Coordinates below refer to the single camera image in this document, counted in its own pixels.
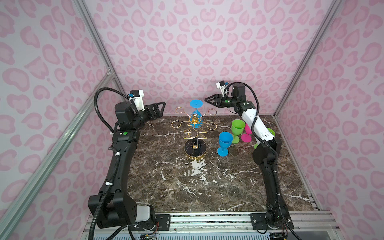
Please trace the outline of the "blue wine glass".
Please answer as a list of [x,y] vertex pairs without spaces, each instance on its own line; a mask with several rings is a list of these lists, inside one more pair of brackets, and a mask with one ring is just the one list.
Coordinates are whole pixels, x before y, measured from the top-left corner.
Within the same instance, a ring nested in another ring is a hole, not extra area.
[[219,134],[219,148],[217,153],[220,157],[226,157],[229,154],[228,148],[233,142],[233,136],[229,132],[222,132]]
[[189,120],[190,124],[194,129],[198,129],[203,125],[203,117],[199,111],[199,108],[203,106],[203,102],[201,100],[192,100],[190,102],[190,106],[194,109],[194,111],[190,114]]

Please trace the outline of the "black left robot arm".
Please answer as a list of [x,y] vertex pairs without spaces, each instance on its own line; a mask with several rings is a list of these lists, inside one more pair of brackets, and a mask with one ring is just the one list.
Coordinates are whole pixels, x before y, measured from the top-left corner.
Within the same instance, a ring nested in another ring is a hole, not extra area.
[[128,194],[131,163],[146,122],[163,116],[165,103],[145,105],[135,112],[134,105],[121,102],[115,106],[117,122],[110,150],[113,157],[106,179],[97,195],[90,196],[88,207],[93,215],[91,225],[100,229],[140,224],[152,229],[156,224],[154,207],[139,206]]

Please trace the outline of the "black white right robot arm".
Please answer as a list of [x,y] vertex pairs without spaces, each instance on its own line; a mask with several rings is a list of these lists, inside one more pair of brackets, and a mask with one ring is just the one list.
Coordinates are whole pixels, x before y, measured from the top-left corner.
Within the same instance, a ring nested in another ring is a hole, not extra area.
[[235,113],[250,127],[258,146],[253,151],[253,160],[261,170],[266,188],[266,224],[272,229],[294,229],[288,207],[284,201],[279,177],[278,159],[282,141],[277,139],[259,117],[260,103],[252,88],[241,82],[217,83],[220,94],[205,98],[205,102],[217,108],[233,108]]

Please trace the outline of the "magenta wine glass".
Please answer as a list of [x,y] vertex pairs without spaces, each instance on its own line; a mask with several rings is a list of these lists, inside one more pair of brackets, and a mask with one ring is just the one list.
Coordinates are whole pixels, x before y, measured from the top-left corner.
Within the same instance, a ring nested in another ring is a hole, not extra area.
[[241,135],[241,140],[245,143],[250,143],[252,141],[252,131],[248,124],[244,128],[245,133]]

